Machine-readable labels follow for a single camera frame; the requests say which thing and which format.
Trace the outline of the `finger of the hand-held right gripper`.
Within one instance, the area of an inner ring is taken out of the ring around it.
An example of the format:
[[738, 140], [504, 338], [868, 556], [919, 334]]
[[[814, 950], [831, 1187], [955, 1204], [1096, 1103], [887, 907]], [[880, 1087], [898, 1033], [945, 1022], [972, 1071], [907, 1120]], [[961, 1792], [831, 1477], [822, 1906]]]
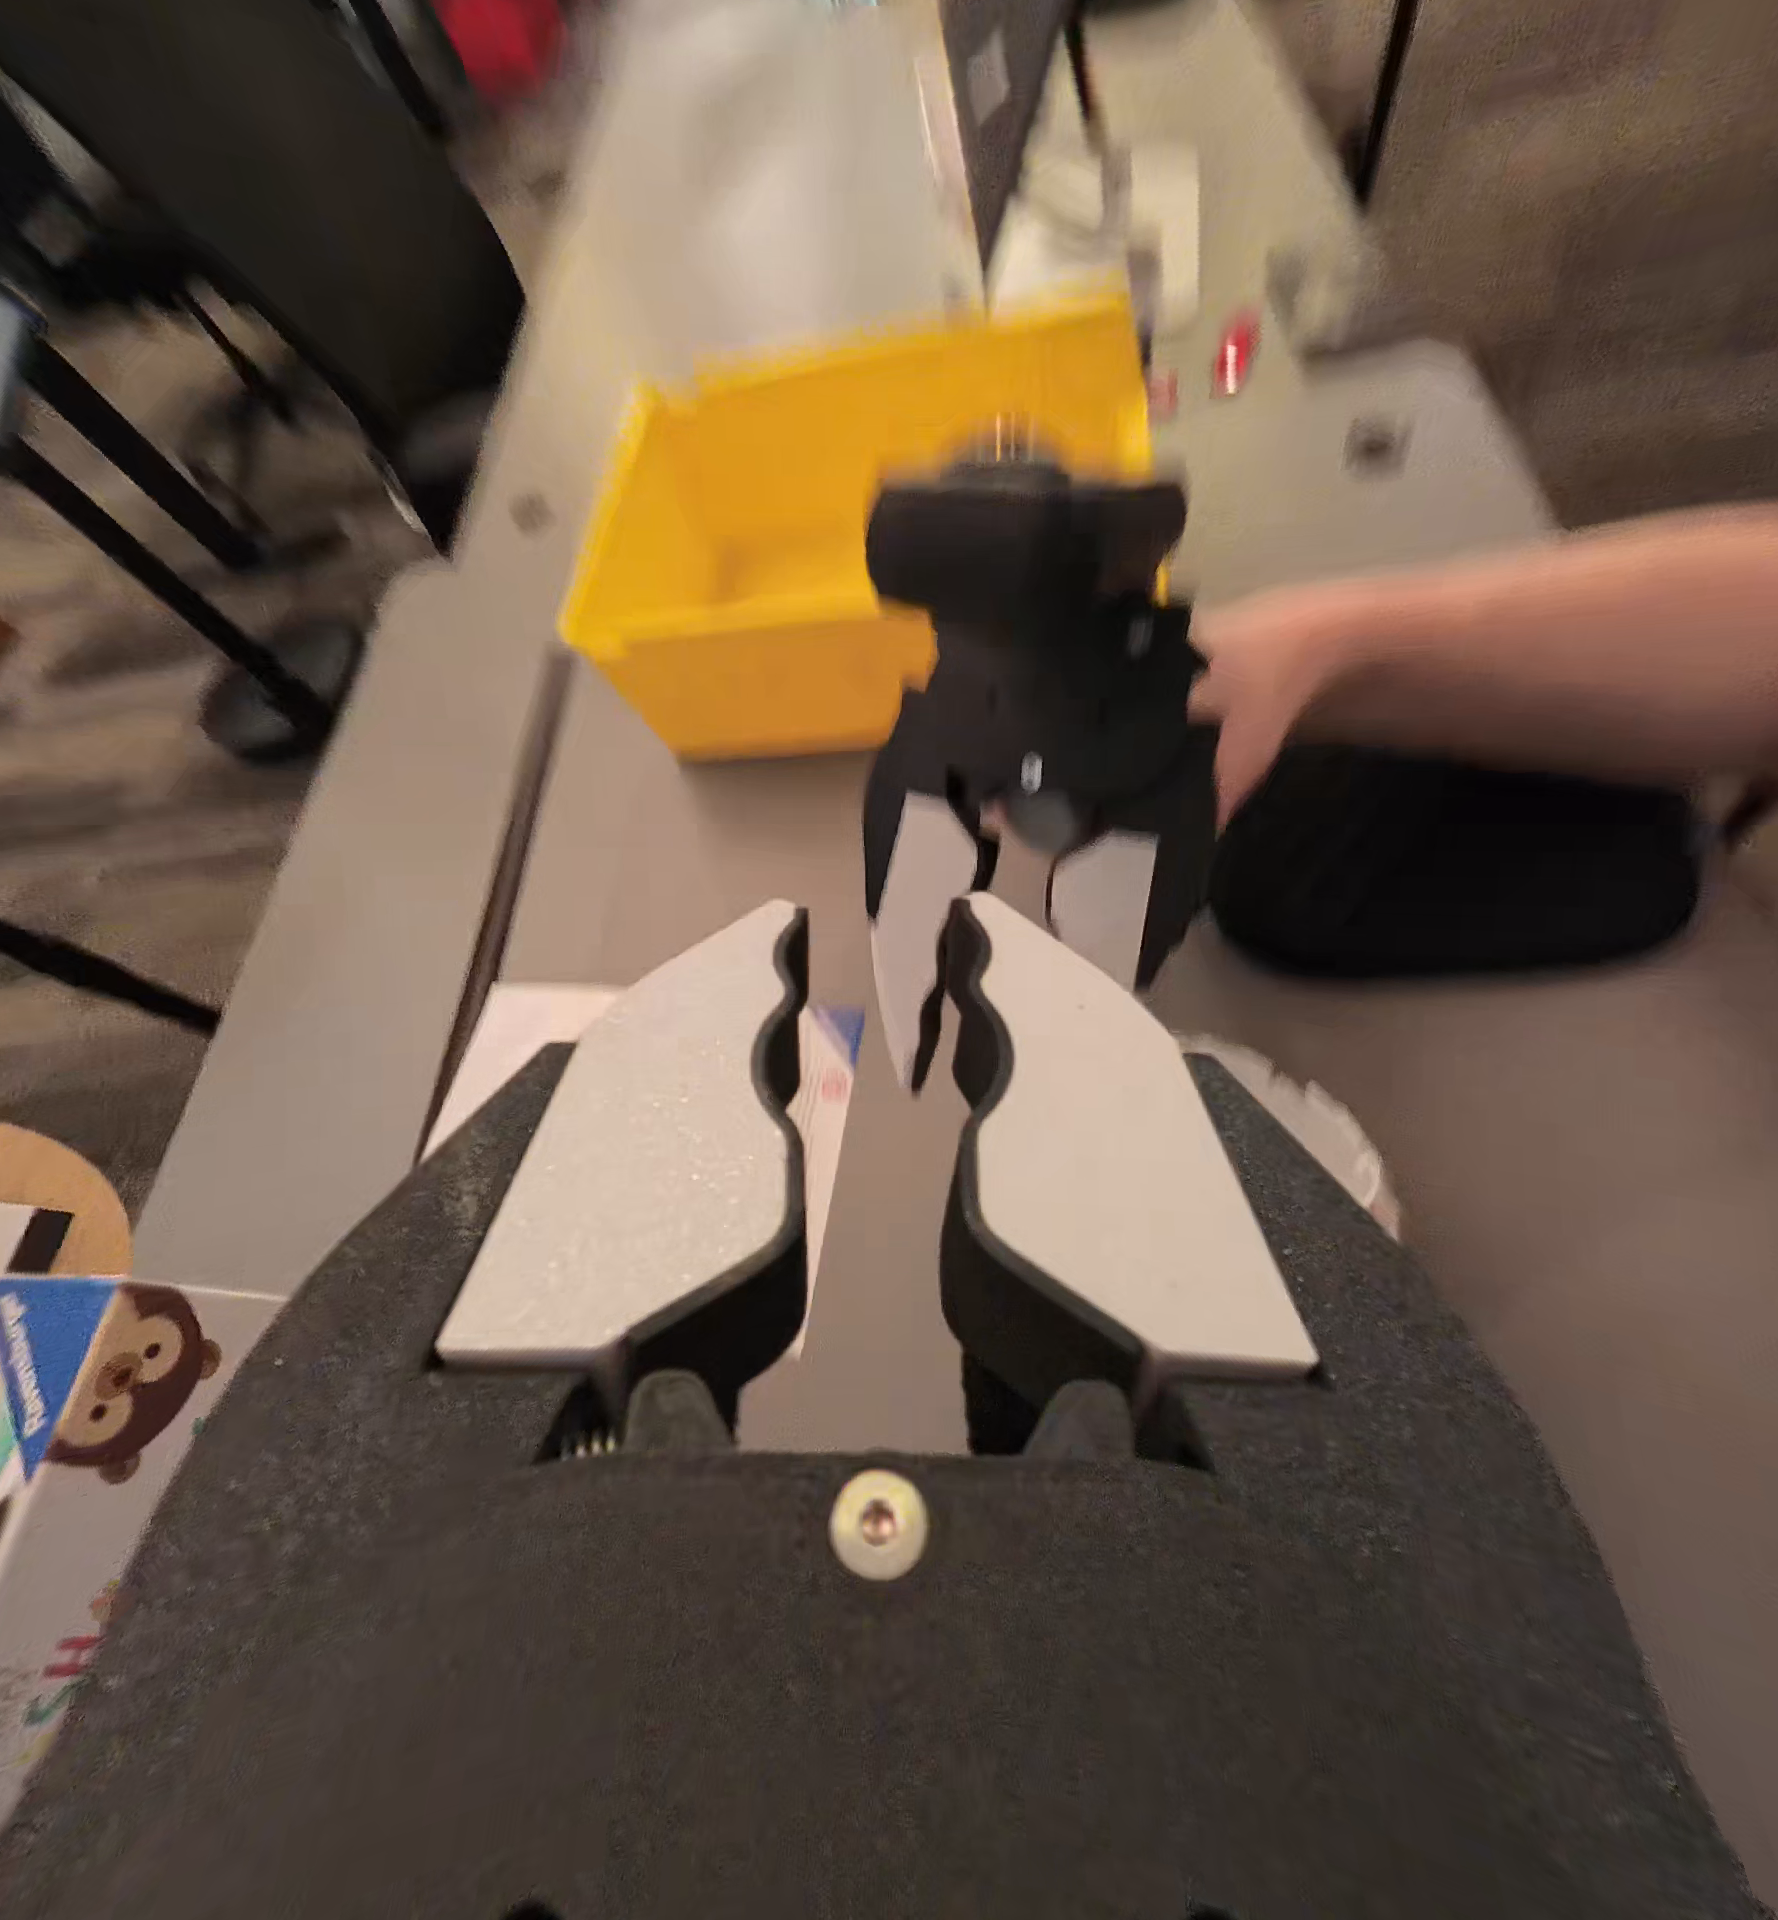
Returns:
[[989, 888], [997, 851], [997, 815], [988, 803], [903, 798], [870, 935], [879, 1028], [907, 1095], [924, 1091], [941, 1037], [952, 905]]
[[1051, 865], [1051, 935], [1144, 995], [1144, 928], [1159, 841], [1104, 832]]

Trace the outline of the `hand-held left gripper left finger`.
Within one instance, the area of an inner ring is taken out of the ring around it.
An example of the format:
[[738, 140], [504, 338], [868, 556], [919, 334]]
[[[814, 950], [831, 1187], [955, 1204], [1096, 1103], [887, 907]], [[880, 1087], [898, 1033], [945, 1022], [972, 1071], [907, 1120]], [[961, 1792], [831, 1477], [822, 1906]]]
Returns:
[[759, 1377], [786, 1351], [806, 960], [806, 907], [769, 899], [585, 1025], [437, 1336], [445, 1364]]

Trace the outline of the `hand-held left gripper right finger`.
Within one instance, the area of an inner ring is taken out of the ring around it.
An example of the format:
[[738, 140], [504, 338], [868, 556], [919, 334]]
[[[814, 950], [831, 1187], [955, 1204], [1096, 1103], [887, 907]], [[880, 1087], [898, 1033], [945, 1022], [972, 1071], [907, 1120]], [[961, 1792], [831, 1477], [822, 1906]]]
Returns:
[[1309, 1378], [1317, 1349], [1185, 1052], [1101, 968], [955, 899], [970, 1105], [938, 1254], [947, 1323], [1006, 1386]]

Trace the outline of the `half-built colourful puzzle ball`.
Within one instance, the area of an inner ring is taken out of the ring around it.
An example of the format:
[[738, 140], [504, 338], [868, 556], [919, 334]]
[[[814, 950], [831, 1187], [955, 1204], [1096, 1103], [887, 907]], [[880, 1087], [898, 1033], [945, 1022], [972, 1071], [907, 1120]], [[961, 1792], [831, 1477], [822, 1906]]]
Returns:
[[1225, 1069], [1392, 1240], [1404, 1240], [1401, 1204], [1388, 1167], [1356, 1117], [1332, 1093], [1286, 1074], [1244, 1042], [1183, 1034], [1178, 1044]]

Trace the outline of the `colourful puzzle box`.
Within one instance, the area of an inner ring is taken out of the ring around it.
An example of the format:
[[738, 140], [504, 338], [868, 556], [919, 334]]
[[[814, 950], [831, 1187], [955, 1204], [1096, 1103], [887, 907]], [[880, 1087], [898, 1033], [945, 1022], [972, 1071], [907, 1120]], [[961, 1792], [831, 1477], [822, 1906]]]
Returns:
[[85, 1690], [158, 1500], [285, 1303], [0, 1276], [0, 1829]]

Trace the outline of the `person's right hand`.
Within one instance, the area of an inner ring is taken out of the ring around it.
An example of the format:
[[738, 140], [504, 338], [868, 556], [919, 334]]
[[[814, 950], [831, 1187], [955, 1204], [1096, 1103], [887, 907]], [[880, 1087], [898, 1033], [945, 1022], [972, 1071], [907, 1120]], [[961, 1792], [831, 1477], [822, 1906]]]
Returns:
[[1214, 736], [1216, 830], [1233, 823], [1301, 717], [1351, 665], [1360, 634], [1374, 627], [1379, 597], [1374, 583], [1336, 581], [1192, 606], [1198, 665], [1186, 717], [1194, 732]]

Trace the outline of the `folded paper instruction leaflet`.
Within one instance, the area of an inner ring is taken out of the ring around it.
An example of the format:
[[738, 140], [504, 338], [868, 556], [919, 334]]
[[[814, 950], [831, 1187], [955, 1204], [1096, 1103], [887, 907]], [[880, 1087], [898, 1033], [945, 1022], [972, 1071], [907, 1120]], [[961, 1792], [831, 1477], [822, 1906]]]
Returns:
[[[475, 1364], [514, 1364], [523, 1356], [564, 1358], [568, 1310], [595, 1307], [593, 1234], [599, 1225], [625, 1223], [622, 1307], [648, 1307], [648, 1281], [688, 1278], [697, 1265], [687, 1256], [754, 1249], [757, 1199], [769, 1199], [777, 1181], [760, 1183], [757, 1147], [739, 1139], [748, 1126], [718, 1085], [727, 1085], [727, 1060], [703, 1042], [703, 1012], [677, 1012], [658, 1033], [670, 1038], [625, 1038], [597, 1044], [599, 1071], [573, 1071], [593, 1031], [636, 1027], [617, 1021], [617, 999], [627, 994], [590, 986], [499, 984], [487, 995], [462, 1066], [445, 1097], [433, 1136], [422, 1147], [430, 1157], [465, 1120], [475, 1117], [513, 1075], [551, 1042], [571, 1042], [569, 1087], [562, 1122], [545, 1119], [541, 1185], [518, 1174], [516, 1229], [490, 1234], [490, 1278], [473, 1274], [458, 1306], [463, 1337], [445, 1328], [439, 1351], [445, 1358]], [[806, 1296], [814, 1281], [831, 1207], [842, 1139], [854, 1093], [861, 1042], [866, 1028], [861, 1006], [809, 1005], [799, 1021], [801, 1085], [788, 1109], [806, 1157]], [[622, 1085], [610, 1057], [620, 1066], [658, 1067], [653, 1087]]]

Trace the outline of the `yellow plastic bin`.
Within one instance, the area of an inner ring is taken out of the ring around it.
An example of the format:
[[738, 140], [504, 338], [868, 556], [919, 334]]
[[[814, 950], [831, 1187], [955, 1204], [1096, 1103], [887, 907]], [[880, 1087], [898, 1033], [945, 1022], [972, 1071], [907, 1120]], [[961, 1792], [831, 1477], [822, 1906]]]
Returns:
[[931, 619], [870, 583], [876, 486], [972, 451], [1002, 419], [1068, 467], [1152, 470], [1126, 288], [641, 382], [559, 634], [683, 761], [870, 749], [934, 662]]

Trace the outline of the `black padded wrist rest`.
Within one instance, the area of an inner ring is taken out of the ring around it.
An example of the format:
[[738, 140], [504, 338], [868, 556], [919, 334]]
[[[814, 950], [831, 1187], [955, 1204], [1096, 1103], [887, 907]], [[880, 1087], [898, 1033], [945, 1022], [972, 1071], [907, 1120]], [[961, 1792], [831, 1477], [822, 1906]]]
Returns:
[[1216, 835], [1206, 907], [1284, 976], [1440, 981], [1644, 957], [1693, 923], [1700, 880], [1678, 791], [1301, 746]]

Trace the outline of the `wooden board with instruction sheet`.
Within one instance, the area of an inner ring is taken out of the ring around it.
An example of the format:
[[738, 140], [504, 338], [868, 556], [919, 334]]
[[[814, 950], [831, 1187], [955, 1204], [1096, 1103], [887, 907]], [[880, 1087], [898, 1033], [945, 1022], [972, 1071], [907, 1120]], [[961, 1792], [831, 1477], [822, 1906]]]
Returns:
[[129, 1216], [81, 1154], [0, 1120], [0, 1276], [131, 1273]]

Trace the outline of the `black office chair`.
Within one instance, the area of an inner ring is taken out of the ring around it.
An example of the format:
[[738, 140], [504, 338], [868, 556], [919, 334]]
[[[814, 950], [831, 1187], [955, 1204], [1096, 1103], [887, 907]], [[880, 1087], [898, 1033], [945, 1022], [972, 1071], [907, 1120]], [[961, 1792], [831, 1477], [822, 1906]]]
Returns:
[[349, 415], [439, 554], [463, 516], [525, 294], [445, 150], [316, 5], [0, 5], [0, 475], [50, 507], [228, 660], [213, 746], [257, 765], [329, 737], [365, 641], [309, 623], [260, 641], [40, 455], [37, 400], [233, 572], [275, 557], [82, 374], [67, 312], [183, 307], [263, 322]]

